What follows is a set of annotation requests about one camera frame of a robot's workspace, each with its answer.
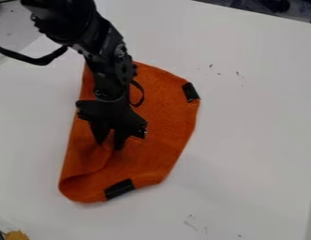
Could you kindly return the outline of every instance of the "black fabric tab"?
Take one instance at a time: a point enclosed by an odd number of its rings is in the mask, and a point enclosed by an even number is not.
[[[191,82],[186,83],[183,85],[183,89],[185,92],[185,97],[188,102],[192,102],[193,100],[200,99],[195,87]]]
[[[134,189],[136,188],[134,187],[131,179],[126,179],[125,181],[122,181],[111,187],[108,187],[107,189],[104,190],[104,193],[106,194],[106,199],[108,201]]]

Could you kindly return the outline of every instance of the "white surface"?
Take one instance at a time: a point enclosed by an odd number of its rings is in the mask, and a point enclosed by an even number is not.
[[[161,185],[104,204],[69,202],[56,186],[83,61],[72,51],[48,67],[7,61],[0,67],[0,216],[41,240],[305,239],[311,24],[188,0],[97,4],[136,60],[196,85],[197,129]],[[55,47],[41,37],[23,53]]]
[[[0,46],[20,51],[40,36],[30,20],[31,13],[20,1],[0,4]],[[6,57],[0,54],[0,64]]]

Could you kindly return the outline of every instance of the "orange towel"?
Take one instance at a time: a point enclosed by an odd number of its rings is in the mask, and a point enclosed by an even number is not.
[[[146,139],[130,137],[124,149],[114,151],[112,133],[98,145],[89,124],[76,116],[59,183],[70,200],[105,202],[129,190],[158,184],[185,148],[200,101],[187,101],[184,79],[143,64],[138,64],[138,73],[136,81],[144,88],[145,101],[134,111],[148,121]],[[86,67],[80,99],[95,99],[93,88],[93,76]],[[140,97],[132,86],[132,102]]]

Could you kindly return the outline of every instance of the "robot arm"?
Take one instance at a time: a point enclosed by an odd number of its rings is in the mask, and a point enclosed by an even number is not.
[[[22,0],[31,12],[31,20],[41,33],[63,45],[40,59],[11,52],[0,47],[0,53],[28,63],[45,65],[63,54],[68,47],[85,58],[94,80],[96,99],[77,102],[78,116],[89,122],[97,143],[103,143],[114,129],[115,149],[121,149],[129,136],[144,138],[147,122],[134,113],[129,87],[137,67],[127,53],[123,37],[96,11],[93,0]]]

